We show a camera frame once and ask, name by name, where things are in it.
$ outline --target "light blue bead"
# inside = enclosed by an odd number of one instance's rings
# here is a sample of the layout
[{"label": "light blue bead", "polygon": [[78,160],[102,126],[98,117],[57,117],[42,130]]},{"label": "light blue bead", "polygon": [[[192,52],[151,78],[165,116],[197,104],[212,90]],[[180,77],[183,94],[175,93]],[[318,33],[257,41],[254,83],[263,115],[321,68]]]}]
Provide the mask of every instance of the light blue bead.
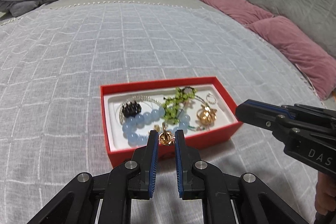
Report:
[{"label": "light blue bead", "polygon": [[182,117],[184,115],[184,110],[179,108],[177,110],[177,114],[176,114],[176,117],[179,119],[180,117]]},{"label": "light blue bead", "polygon": [[138,145],[138,139],[139,139],[139,135],[136,134],[136,133],[127,134],[127,140],[128,140],[128,144],[130,146],[137,146]]},{"label": "light blue bead", "polygon": [[184,131],[185,129],[188,129],[188,125],[189,125],[188,122],[180,122],[178,128]]},{"label": "light blue bead", "polygon": [[143,121],[143,123],[138,123],[136,126],[137,128],[144,128],[145,122]]},{"label": "light blue bead", "polygon": [[139,135],[138,145],[146,145],[148,141],[148,136]]},{"label": "light blue bead", "polygon": [[139,126],[145,122],[145,118],[141,114],[135,115],[136,124]]},{"label": "light blue bead", "polygon": [[132,125],[132,126],[136,126],[137,125],[137,120],[133,117],[128,117],[126,119],[126,123]]},{"label": "light blue bead", "polygon": [[166,114],[165,109],[161,106],[159,107],[158,111],[159,111],[160,118],[162,118]]},{"label": "light blue bead", "polygon": [[152,115],[149,112],[145,112],[143,114],[143,117],[145,119],[145,124],[151,124],[152,123]]},{"label": "light blue bead", "polygon": [[152,110],[152,120],[153,121],[158,121],[160,119],[160,114],[157,109]]},{"label": "light blue bead", "polygon": [[180,116],[179,117],[179,120],[181,121],[181,122],[187,122],[187,123],[189,123],[190,122],[190,116],[189,115],[182,115],[182,116]]},{"label": "light blue bead", "polygon": [[124,123],[123,124],[123,132],[126,133],[126,134],[129,134],[129,133],[133,133],[135,132],[136,128],[135,126],[129,124],[129,123]]}]

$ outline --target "silver ring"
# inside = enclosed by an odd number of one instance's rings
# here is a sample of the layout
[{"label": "silver ring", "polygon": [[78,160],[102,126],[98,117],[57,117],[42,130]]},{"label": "silver ring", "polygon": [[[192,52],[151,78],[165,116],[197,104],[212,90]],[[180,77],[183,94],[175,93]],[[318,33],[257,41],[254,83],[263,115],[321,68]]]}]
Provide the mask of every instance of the silver ring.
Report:
[{"label": "silver ring", "polygon": [[205,97],[205,99],[208,102],[208,104],[210,104],[210,105],[214,105],[214,104],[217,103],[216,98],[211,93],[208,93],[207,96]]}]

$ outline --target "white box insert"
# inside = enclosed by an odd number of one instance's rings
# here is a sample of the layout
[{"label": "white box insert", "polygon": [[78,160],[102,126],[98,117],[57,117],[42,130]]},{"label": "white box insert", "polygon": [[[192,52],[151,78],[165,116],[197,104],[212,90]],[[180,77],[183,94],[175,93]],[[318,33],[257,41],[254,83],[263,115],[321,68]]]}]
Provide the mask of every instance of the white box insert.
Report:
[{"label": "white box insert", "polygon": [[[228,105],[221,97],[217,89],[212,84],[208,85],[194,85],[193,88],[197,90],[196,95],[200,96],[202,99],[206,100],[207,94],[211,93],[215,98],[217,103],[215,105],[210,105],[211,108],[217,109],[217,119],[213,126],[209,128],[209,130],[221,128],[227,126],[229,124],[237,122],[236,117],[229,109]],[[158,100],[160,103],[163,103],[163,97],[173,97],[175,94],[175,88],[165,88],[165,89],[157,89],[157,90],[141,90],[135,92],[127,92],[127,93],[118,93],[118,94],[110,94],[104,95],[104,106],[105,106],[105,120],[106,120],[106,129],[109,139],[110,151],[123,150],[130,148],[127,139],[123,136],[122,125],[119,122],[119,111],[122,107],[122,104],[134,95],[146,95],[152,97],[153,99]],[[142,107],[142,112],[151,112],[153,109],[158,109],[159,107],[150,102],[138,102]],[[196,113],[201,109],[201,102],[197,99],[191,100],[189,104],[186,105],[184,111],[190,116],[190,125],[198,126]],[[153,122],[150,125],[145,125],[143,128],[138,128],[136,133],[140,135],[147,135],[150,130],[153,130],[154,124],[158,124],[162,126],[164,119],[160,119],[159,121]],[[178,125],[166,125],[166,129],[173,129]],[[204,131],[191,131],[185,134],[185,137],[202,134]]]}]

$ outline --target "gold earring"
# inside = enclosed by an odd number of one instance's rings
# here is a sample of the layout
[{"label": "gold earring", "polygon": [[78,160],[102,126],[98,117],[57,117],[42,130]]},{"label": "gold earring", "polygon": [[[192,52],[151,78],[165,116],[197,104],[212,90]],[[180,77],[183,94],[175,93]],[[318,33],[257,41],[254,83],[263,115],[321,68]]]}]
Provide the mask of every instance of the gold earring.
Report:
[{"label": "gold earring", "polygon": [[163,145],[173,145],[175,143],[174,134],[166,131],[166,124],[162,123],[163,132],[159,135],[159,142]]}]

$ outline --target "jewelry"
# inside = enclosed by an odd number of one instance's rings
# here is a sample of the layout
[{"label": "jewelry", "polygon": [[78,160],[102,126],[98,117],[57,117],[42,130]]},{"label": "jewelry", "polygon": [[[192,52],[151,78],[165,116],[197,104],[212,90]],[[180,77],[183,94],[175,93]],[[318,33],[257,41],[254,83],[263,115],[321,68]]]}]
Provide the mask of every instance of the jewelry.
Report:
[{"label": "jewelry", "polygon": [[[131,98],[127,99],[124,104],[127,104],[127,103],[135,101],[135,100],[138,101],[138,102],[150,102],[150,103],[154,103],[154,104],[156,104],[156,105],[159,106],[159,110],[162,113],[162,110],[160,109],[160,108],[162,108],[161,107],[161,103],[158,100],[153,99],[153,98],[151,98],[149,96],[145,96],[145,95],[135,95],[135,96],[132,96]],[[124,123],[124,114],[122,113],[122,107],[120,108],[120,111],[119,111],[119,122],[120,122],[121,125],[123,125],[123,123]]]},{"label": "jewelry", "polygon": [[153,126],[153,129],[157,132],[157,133],[162,133],[163,132],[163,128],[160,127],[158,124],[155,124]]},{"label": "jewelry", "polygon": [[183,133],[186,134],[188,132],[188,129],[191,129],[193,130],[194,127],[191,127],[189,125],[189,122],[190,122],[190,116],[189,115],[186,115],[184,114],[184,111],[182,110],[181,112],[181,115],[180,115],[180,119],[179,119],[179,124],[178,126],[174,127],[173,129],[168,129],[168,131],[172,132],[172,133],[175,133],[176,130],[178,129],[182,129],[183,130]]},{"label": "jewelry", "polygon": [[217,103],[217,100],[215,98],[215,96],[213,96],[211,93],[208,93],[207,96],[205,97],[205,99],[207,100],[207,102],[210,104],[210,105],[214,105]]},{"label": "jewelry", "polygon": [[204,105],[208,105],[208,103],[203,98],[199,97],[198,95],[195,95],[195,99],[199,100]]},{"label": "jewelry", "polygon": [[130,116],[135,117],[141,112],[141,106],[137,103],[137,101],[134,101],[134,103],[130,102],[129,104],[123,104],[121,112],[124,114],[125,118]]},{"label": "jewelry", "polygon": [[202,127],[202,126],[198,126],[198,127],[192,127],[192,126],[188,126],[188,129],[190,129],[191,131],[202,131],[202,130],[206,130],[206,127]]},{"label": "jewelry", "polygon": [[187,86],[183,89],[181,88],[176,88],[175,89],[175,96],[172,97],[168,97],[168,98],[163,98],[165,100],[165,102],[162,104],[162,107],[164,108],[166,114],[164,115],[164,119],[166,121],[169,121],[172,124],[177,124],[179,122],[179,116],[181,112],[181,108],[180,108],[180,104],[185,105],[185,103],[189,100],[189,99],[194,99],[195,98],[195,92],[196,89]]},{"label": "jewelry", "polygon": [[201,106],[202,108],[197,111],[196,117],[202,125],[209,126],[217,119],[217,109],[210,108],[209,105]]},{"label": "jewelry", "polygon": [[164,109],[159,108],[153,109],[151,113],[138,113],[135,117],[128,117],[122,126],[124,137],[128,140],[128,144],[130,146],[145,145],[148,140],[148,135],[137,134],[137,128],[143,128],[145,124],[148,125],[154,121],[158,121],[164,114]]},{"label": "jewelry", "polygon": [[166,124],[162,123],[163,132],[159,135],[159,142],[163,145],[173,145],[175,143],[175,136],[171,131],[166,130]]}]

